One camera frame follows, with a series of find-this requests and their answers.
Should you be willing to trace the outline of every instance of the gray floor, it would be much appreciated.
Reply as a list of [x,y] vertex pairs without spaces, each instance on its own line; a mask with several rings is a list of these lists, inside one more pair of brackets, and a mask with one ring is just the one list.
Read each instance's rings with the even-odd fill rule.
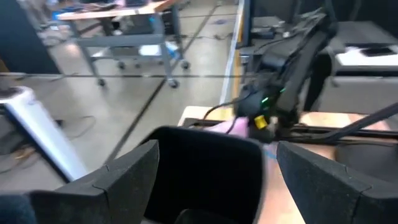
[[[227,5],[216,9],[200,31],[199,38],[187,49],[185,56],[192,64],[191,69],[183,71],[177,66],[175,75],[224,74],[229,40],[215,40],[212,37],[215,34],[227,36],[233,31],[236,6],[232,5],[232,0],[225,2]],[[191,5],[181,12],[182,33],[193,35],[215,4],[215,0],[192,0]],[[225,23],[216,25],[215,22],[220,19]],[[79,50],[72,43],[52,48],[51,54],[64,73],[90,74]],[[125,71],[117,69],[112,60],[102,60],[96,65],[102,75],[164,74],[163,67],[154,62],[143,63],[140,69],[134,68],[133,61],[126,63]],[[161,78],[111,77],[106,78],[108,89],[102,90],[96,85],[94,78],[52,79],[28,78],[21,81],[21,85],[32,87],[55,119],[65,120],[64,132],[71,139],[88,170],[97,169],[105,161],[162,81]],[[178,89],[171,89],[167,85],[160,89],[118,156],[132,150],[156,127],[177,124],[186,106],[218,104],[222,78],[180,78],[179,81]],[[396,101],[396,80],[355,78],[339,79],[338,82],[341,83],[339,88],[330,85],[326,88],[322,110],[371,113]],[[12,161],[9,158],[0,157],[0,172],[10,166]],[[62,182],[39,157],[31,158],[23,166],[0,174],[0,190],[56,189],[61,185]]]

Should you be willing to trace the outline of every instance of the wooden table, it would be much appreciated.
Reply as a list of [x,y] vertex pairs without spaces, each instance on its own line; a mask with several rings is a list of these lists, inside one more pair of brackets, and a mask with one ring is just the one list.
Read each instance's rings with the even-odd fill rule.
[[[178,125],[182,125],[185,118],[202,119],[209,109],[210,108],[203,106],[186,107]],[[232,118],[232,115],[232,110],[230,108],[219,109],[209,114],[208,119],[228,120]],[[310,112],[303,115],[300,122],[309,126],[340,128],[363,118],[363,116],[364,115],[360,114]],[[385,122],[378,122],[366,129],[389,130],[389,127]],[[300,145],[329,159],[334,159],[333,146],[311,144]],[[269,150],[272,151],[271,153],[276,155],[275,145]],[[304,220],[283,180],[277,161],[268,157],[266,164],[267,186],[264,186],[266,188],[266,192],[259,224],[304,223]]]
[[[182,38],[180,35],[180,21],[178,16],[178,3],[179,0],[164,0],[157,2],[150,2],[146,6],[142,7],[119,7],[116,9],[112,9],[109,11],[101,11],[101,12],[66,12],[61,15],[58,15],[58,19],[64,21],[70,26],[70,29],[73,33],[73,37],[77,45],[79,46],[83,58],[86,60],[92,74],[97,78],[98,84],[101,86],[105,86],[105,81],[100,77],[94,62],[100,59],[115,59],[118,61],[118,67],[120,69],[124,69],[124,62],[120,61],[121,58],[131,58],[131,59],[152,59],[152,58],[161,58],[164,64],[165,73],[167,77],[168,84],[176,88],[178,87],[178,83],[174,80],[172,76],[172,67],[170,65],[170,55],[167,50],[165,44],[165,31],[164,24],[159,12],[170,8],[172,9],[172,20],[173,27],[175,32],[175,40],[179,49],[179,58],[175,58],[176,60],[182,60],[183,63],[181,66],[183,68],[188,68],[189,63],[184,59],[183,56],[183,46],[182,46]],[[151,34],[125,34],[125,35],[113,35],[113,30],[111,28],[111,19],[114,17],[123,17],[129,16],[129,19],[133,19],[132,16],[137,15],[151,15],[150,19],[151,25],[153,28],[153,33]],[[82,19],[97,19],[100,21],[100,24],[103,28],[105,36],[101,37],[90,37],[83,38],[81,37],[79,31],[76,28],[75,21]],[[137,47],[143,45],[159,45],[161,55],[150,55],[150,56],[141,56],[141,55],[116,55],[113,51],[116,47]],[[107,47],[110,49],[110,56],[106,54],[100,55],[90,55],[87,51],[87,47]]]
[[142,7],[119,7],[103,12],[66,12],[58,16],[62,21],[73,21],[79,19],[98,19],[116,16],[133,16],[138,14],[155,14],[176,4],[178,0],[164,0],[150,2]]

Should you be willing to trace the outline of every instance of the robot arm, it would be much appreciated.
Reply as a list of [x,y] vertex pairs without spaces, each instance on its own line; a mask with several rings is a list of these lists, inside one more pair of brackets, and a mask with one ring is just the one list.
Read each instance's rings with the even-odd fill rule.
[[310,23],[313,25],[305,29],[304,34],[295,37],[300,38],[300,41],[286,56],[272,49],[266,50],[262,63],[272,66],[270,62],[278,58],[276,61],[279,63],[272,66],[278,71],[276,74],[267,80],[262,80],[259,75],[256,83],[250,83],[242,89],[241,98],[245,97],[245,100],[236,105],[235,112],[237,116],[249,118],[250,138],[271,142],[279,128],[289,129],[298,123],[298,95],[304,81],[311,74],[317,54],[336,35],[336,25],[327,14],[319,14]]

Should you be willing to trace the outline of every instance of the table leg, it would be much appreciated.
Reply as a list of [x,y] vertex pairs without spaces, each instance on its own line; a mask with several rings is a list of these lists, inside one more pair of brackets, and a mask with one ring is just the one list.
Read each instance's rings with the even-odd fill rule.
[[178,5],[174,4],[172,6],[172,22],[174,27],[174,35],[175,41],[178,45],[178,51],[180,52],[181,59],[184,59],[183,55],[183,45],[182,45],[182,38],[181,38],[181,29],[180,29],[180,18],[178,16]]
[[160,17],[159,14],[154,14],[154,20],[153,20],[152,25],[154,26],[154,33],[160,34],[163,37],[163,41],[159,45],[160,45],[160,51],[162,53],[162,60],[163,60],[164,69],[166,72],[167,83],[172,88],[176,88],[176,87],[178,87],[178,82],[174,79],[174,77],[172,75],[172,67],[170,65],[171,58],[169,55],[169,51],[167,50],[167,47],[166,47],[166,36],[164,34],[164,24],[163,24],[162,18]]
[[174,27],[175,41],[177,42],[178,52],[180,54],[179,60],[181,60],[181,67],[183,69],[188,69],[190,67],[190,64],[185,59],[185,56],[184,56],[184,46],[183,46],[182,38],[181,38],[180,17],[178,15],[179,15],[178,4],[174,4],[172,6],[172,18],[173,18],[172,22],[173,22],[173,27]]
[[[80,33],[76,27],[76,24],[73,21],[67,21],[68,25],[70,27],[70,30],[72,31],[72,37],[76,38],[76,39],[80,39]],[[82,47],[79,42],[76,42],[76,45],[79,47],[81,53],[83,54],[83,58],[86,60],[91,72],[93,73],[94,77],[97,78],[97,82],[100,86],[105,86],[105,81],[100,77],[100,75],[98,74],[98,70],[94,65],[94,61],[93,58],[91,58],[90,53],[88,52],[86,47]]]

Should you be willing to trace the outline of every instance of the cart wheel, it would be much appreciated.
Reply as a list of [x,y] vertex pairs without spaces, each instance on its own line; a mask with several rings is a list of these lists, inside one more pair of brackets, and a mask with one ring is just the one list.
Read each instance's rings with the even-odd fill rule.
[[181,61],[181,67],[183,69],[188,69],[189,67],[191,67],[191,64],[187,60],[182,60]]
[[106,85],[105,80],[104,80],[103,78],[100,78],[100,79],[98,80],[98,85],[100,85],[100,86],[105,86],[105,85]]
[[126,68],[126,64],[124,62],[118,62],[118,68],[124,70]]
[[171,88],[178,88],[180,86],[180,83],[175,79],[167,80],[167,83]]

